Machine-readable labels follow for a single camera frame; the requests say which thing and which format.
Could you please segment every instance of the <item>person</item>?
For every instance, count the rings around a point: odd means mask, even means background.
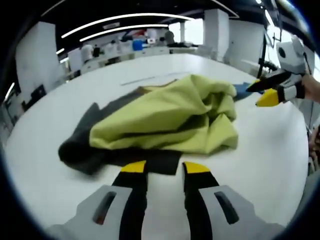
[[[99,57],[99,55],[100,55],[100,47],[98,47],[96,44],[96,45],[94,45],[94,49],[93,49],[93,57],[97,58],[97,57]]]
[[[165,38],[164,38],[163,36],[160,37],[159,41],[157,42],[157,46],[158,46],[158,47],[164,47],[164,46],[166,46]]]
[[[166,41],[166,44],[167,45],[170,45],[170,44],[174,44],[175,43],[175,35],[172,31],[168,30],[165,32],[164,34],[164,38],[165,38],[165,41]]]
[[[305,89],[305,98],[320,103],[320,82],[313,76],[305,74],[302,78],[302,85]]]
[[[305,90],[305,98],[316,103],[320,103],[320,82],[313,76],[305,74],[302,78],[302,85]],[[308,138],[309,156],[312,158],[315,170],[319,170],[319,157],[320,157],[320,117],[315,121],[315,128]]]
[[[82,62],[85,64],[93,58],[94,48],[90,44],[81,47]]]

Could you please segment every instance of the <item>white table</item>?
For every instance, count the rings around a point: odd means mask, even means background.
[[[93,102],[103,107],[138,86],[164,84],[186,72],[231,83],[254,80],[233,67],[196,55],[142,57],[82,75],[50,92],[20,118],[5,148],[6,163],[19,196],[41,226],[65,223],[81,201],[100,186],[112,184],[120,171],[108,165],[97,178],[89,178],[59,160],[59,145],[72,134],[87,108]],[[139,79],[144,80],[120,84]],[[254,93],[235,104],[236,150],[212,156],[183,155],[180,162],[206,165],[220,185],[230,186],[252,202],[259,217],[286,226],[307,177],[305,121],[290,102],[256,107],[259,97]],[[189,239],[182,186],[181,164],[176,176],[149,174],[142,239]]]

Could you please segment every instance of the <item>ceiling light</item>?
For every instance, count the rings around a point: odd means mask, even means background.
[[[167,24],[142,24],[142,25],[133,25],[133,26],[122,26],[122,27],[111,29],[111,30],[101,31],[101,32],[98,32],[98,33],[90,35],[90,36],[86,36],[84,38],[81,38],[80,42],[83,42],[85,40],[94,38],[94,37],[102,35],[102,34],[108,34],[108,33],[120,31],[120,30],[136,29],[136,28],[167,28],[168,26],[169,25],[167,25]]]
[[[65,49],[64,48],[61,48],[59,51],[56,52],[56,54],[60,54],[64,51]]]
[[[225,10],[229,11],[230,13],[232,13],[234,16],[230,16],[230,19],[239,19],[239,15],[237,13],[235,13],[234,11],[232,11],[230,8],[228,8],[226,5],[223,5],[221,2],[217,1],[217,0],[211,0],[212,2],[215,2],[216,4],[218,4],[219,6],[221,6],[222,8],[224,8]]]
[[[10,86],[10,88],[9,88],[9,90],[8,90],[8,92],[6,93],[6,95],[5,95],[5,97],[4,97],[4,100],[7,100],[7,99],[8,99],[9,94],[11,93],[12,89],[14,88],[14,86],[15,86],[15,83],[12,83],[11,86]]]
[[[271,16],[270,16],[269,12],[268,12],[267,10],[264,10],[264,13],[265,13],[265,17],[266,17],[266,19],[268,20],[269,24],[270,24],[272,27],[274,27],[275,24],[274,24],[274,22],[272,21],[272,18],[271,18]]]
[[[184,20],[194,20],[194,18],[192,17],[188,17],[188,16],[180,16],[180,15],[175,15],[175,14],[166,14],[166,13],[133,13],[133,14],[125,14],[125,15],[119,15],[119,16],[112,16],[112,17],[107,17],[104,19],[100,19],[97,21],[93,21],[90,22],[88,24],[85,24],[83,26],[77,27],[76,29],[73,29],[69,32],[67,32],[66,34],[63,34],[61,36],[62,39],[64,39],[65,37],[81,30],[81,29],[85,29],[87,27],[90,27],[92,25],[95,24],[100,24],[103,22],[107,22],[107,21],[111,21],[111,20],[115,20],[115,19],[124,19],[124,18],[132,18],[132,17],[167,17],[167,18],[176,18],[176,19],[184,19]]]

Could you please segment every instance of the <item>black cable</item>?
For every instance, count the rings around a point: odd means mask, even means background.
[[[263,71],[263,67],[264,67],[264,61],[266,58],[266,50],[267,50],[267,27],[268,27],[268,23],[267,23],[267,19],[264,17],[264,23],[263,23],[263,27],[264,27],[264,35],[263,35],[263,46],[262,46],[262,56],[259,59],[258,63],[259,63],[259,70],[258,70],[258,74],[257,74],[257,78],[259,79],[262,75],[262,71]]]
[[[304,56],[304,59],[306,61],[306,65],[308,66],[309,74],[312,75],[311,68],[310,68],[310,65],[309,65],[309,62],[308,62],[307,54],[304,52],[303,56]],[[309,126],[308,126],[309,130],[311,130],[311,121],[312,121],[312,115],[313,115],[313,110],[314,110],[314,104],[315,104],[315,102],[312,101],[311,102],[310,120],[309,120]]]

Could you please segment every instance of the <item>yellow cloth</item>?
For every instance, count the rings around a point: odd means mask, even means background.
[[[189,75],[122,107],[90,131],[90,146],[100,149],[177,150],[209,154],[221,146],[236,148],[238,134],[234,86]]]

